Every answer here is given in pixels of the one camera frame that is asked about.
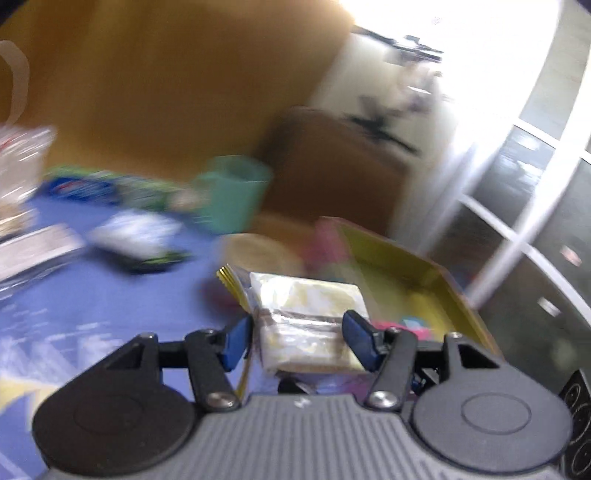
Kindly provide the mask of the white tissue pack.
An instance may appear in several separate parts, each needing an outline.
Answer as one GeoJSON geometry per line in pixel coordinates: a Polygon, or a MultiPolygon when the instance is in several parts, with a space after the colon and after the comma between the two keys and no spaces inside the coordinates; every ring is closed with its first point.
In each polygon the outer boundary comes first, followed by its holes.
{"type": "Polygon", "coordinates": [[[264,370],[304,374],[363,370],[342,337],[346,311],[369,319],[356,285],[256,272],[249,274],[249,280],[264,370]]]}

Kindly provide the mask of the pink macaron biscuit tin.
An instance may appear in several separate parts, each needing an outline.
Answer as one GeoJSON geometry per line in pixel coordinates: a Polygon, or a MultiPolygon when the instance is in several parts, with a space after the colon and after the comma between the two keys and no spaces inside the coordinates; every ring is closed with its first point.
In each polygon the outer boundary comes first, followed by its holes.
{"type": "Polygon", "coordinates": [[[356,285],[367,318],[379,328],[418,325],[425,338],[439,342],[456,331],[501,354],[449,272],[383,236],[345,219],[322,217],[305,261],[322,280],[356,285]]]}

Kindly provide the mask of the instant noodle cup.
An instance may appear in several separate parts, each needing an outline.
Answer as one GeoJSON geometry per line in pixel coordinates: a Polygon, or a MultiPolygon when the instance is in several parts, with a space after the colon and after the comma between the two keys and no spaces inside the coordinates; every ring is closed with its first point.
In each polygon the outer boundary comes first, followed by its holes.
{"type": "Polygon", "coordinates": [[[279,241],[256,233],[223,235],[216,242],[212,268],[229,264],[246,272],[304,277],[304,261],[279,241]]]}

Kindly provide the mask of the dark green wrapped packet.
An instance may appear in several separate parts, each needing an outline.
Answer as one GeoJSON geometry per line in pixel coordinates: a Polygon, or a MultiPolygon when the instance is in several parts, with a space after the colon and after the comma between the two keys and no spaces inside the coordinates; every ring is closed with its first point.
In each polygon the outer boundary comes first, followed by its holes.
{"type": "Polygon", "coordinates": [[[169,271],[192,257],[190,251],[170,246],[180,230],[177,220],[147,211],[124,210],[92,229],[88,239],[121,269],[153,274],[169,271]]]}

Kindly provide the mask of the teal plastic mug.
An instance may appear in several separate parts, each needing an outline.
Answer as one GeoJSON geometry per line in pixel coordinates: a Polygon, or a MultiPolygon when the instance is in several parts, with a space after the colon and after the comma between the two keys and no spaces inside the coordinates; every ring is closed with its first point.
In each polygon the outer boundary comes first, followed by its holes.
{"type": "Polygon", "coordinates": [[[215,234],[242,233],[263,202],[273,171],[243,155],[215,157],[209,169],[197,175],[193,187],[202,203],[199,220],[215,234]]]}

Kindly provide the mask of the blue patterned tablecloth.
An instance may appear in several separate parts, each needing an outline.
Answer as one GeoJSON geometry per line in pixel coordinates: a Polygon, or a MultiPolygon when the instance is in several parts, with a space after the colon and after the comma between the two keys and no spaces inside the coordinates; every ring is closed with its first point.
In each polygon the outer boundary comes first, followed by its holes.
{"type": "Polygon", "coordinates": [[[32,440],[37,407],[142,332],[179,340],[242,317],[214,276],[218,242],[184,221],[173,238],[189,259],[156,274],[130,274],[92,246],[1,303],[1,476],[34,479],[44,463],[32,440]]]}

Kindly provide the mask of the brown chair back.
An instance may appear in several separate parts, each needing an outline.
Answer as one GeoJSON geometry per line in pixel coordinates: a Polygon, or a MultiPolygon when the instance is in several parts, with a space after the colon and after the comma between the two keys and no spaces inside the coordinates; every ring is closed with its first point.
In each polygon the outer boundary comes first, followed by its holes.
{"type": "Polygon", "coordinates": [[[273,171],[263,211],[303,223],[332,216],[387,234],[410,169],[355,124],[321,110],[284,111],[256,151],[273,171]]]}

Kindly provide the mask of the frosted glass door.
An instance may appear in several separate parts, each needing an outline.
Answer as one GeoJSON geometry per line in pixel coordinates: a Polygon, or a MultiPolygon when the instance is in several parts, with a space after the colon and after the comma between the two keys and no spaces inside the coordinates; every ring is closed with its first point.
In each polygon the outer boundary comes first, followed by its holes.
{"type": "Polygon", "coordinates": [[[590,11],[510,1],[489,27],[464,156],[410,235],[505,357],[547,387],[590,364],[590,11]]]}

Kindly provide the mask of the silver foil long packet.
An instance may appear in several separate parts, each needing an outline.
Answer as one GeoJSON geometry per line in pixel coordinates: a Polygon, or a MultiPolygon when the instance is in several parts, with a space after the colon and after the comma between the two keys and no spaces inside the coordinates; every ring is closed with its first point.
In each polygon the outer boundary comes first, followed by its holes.
{"type": "Polygon", "coordinates": [[[52,271],[80,254],[85,242],[65,224],[54,224],[1,244],[1,288],[52,271]]]}

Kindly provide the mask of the black tape cross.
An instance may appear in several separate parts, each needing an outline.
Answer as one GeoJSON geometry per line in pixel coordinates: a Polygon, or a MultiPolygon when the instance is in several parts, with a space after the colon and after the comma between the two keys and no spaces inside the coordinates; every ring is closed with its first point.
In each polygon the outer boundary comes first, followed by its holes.
{"type": "Polygon", "coordinates": [[[418,148],[390,132],[391,120],[398,119],[401,116],[400,111],[384,107],[375,96],[362,95],[359,97],[359,103],[363,114],[346,115],[346,120],[362,128],[366,135],[377,144],[389,142],[401,147],[409,154],[420,154],[418,148]]]}

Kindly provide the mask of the blue green carton box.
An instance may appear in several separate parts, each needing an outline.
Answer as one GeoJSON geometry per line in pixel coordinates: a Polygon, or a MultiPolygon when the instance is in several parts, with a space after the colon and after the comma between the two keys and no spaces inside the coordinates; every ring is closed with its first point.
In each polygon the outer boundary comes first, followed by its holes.
{"type": "Polygon", "coordinates": [[[204,200],[187,185],[69,165],[48,170],[43,189],[62,200],[153,212],[191,212],[204,200]]]}

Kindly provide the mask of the wooden board panel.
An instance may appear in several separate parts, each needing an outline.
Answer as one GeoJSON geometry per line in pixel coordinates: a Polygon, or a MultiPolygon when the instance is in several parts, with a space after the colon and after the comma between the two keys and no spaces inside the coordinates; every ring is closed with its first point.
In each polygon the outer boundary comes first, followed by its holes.
{"type": "Polygon", "coordinates": [[[179,181],[249,153],[349,37],[335,1],[29,1],[3,25],[30,63],[21,124],[46,165],[179,181]]]}

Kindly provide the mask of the clear plastic lidded container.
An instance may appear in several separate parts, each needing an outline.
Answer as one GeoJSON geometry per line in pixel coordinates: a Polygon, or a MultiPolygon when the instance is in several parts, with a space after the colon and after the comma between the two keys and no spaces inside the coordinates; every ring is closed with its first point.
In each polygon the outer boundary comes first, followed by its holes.
{"type": "Polygon", "coordinates": [[[52,127],[1,128],[1,239],[18,235],[32,224],[34,214],[26,202],[41,185],[55,137],[52,127]]]}

